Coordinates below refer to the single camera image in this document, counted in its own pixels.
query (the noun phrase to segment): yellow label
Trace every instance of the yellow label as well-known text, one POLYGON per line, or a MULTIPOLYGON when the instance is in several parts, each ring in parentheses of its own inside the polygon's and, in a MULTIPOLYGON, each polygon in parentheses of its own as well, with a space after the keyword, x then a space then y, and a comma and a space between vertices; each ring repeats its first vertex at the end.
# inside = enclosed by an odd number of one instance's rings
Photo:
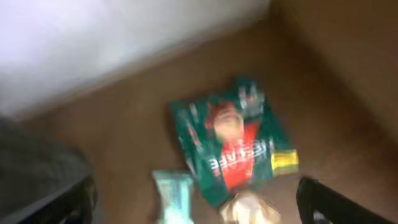
POLYGON ((297 151, 272 152, 271 166, 275 174, 289 174, 296 172, 299 166, 299 157, 297 151))

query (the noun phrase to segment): plastic packaging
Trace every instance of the plastic packaging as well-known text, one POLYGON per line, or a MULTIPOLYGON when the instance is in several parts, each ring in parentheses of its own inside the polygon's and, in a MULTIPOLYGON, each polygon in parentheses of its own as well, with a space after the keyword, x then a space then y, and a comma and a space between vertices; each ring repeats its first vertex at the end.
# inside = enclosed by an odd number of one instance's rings
POLYGON ((265 96, 251 79, 230 91, 172 104, 180 146, 202 195, 219 207, 247 184, 298 169, 265 96))
POLYGON ((220 209, 224 223, 277 224, 280 215, 256 194, 244 191, 235 195, 220 209))
POLYGON ((159 223, 193 224, 190 218, 190 197, 193 180, 190 174, 177 171, 153 171, 160 194, 159 223))

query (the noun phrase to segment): gray cloth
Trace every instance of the gray cloth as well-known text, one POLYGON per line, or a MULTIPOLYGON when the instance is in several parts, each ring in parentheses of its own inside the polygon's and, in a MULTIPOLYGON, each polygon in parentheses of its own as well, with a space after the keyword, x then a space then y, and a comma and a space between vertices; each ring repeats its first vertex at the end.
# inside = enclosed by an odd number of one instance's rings
POLYGON ((0 220, 87 175, 73 150, 0 119, 0 220))

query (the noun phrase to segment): chip bag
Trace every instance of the chip bag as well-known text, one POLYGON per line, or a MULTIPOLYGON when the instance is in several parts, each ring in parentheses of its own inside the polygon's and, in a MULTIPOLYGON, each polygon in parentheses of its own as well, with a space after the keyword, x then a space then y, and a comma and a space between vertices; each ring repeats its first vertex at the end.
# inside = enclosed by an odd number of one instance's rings
POLYGON ((298 158, 257 83, 172 103, 180 147, 202 195, 219 207, 239 189, 296 172, 298 158))

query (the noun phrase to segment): red graphic on bag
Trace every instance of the red graphic on bag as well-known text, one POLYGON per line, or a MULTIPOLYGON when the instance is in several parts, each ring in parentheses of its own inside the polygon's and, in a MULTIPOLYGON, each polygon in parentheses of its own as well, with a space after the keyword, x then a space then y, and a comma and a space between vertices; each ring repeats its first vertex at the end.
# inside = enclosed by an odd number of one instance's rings
POLYGON ((257 122, 245 124, 243 117, 229 103, 212 110, 206 122, 223 143, 219 166, 228 189, 237 187, 252 178, 254 167, 254 144, 259 129, 257 122))

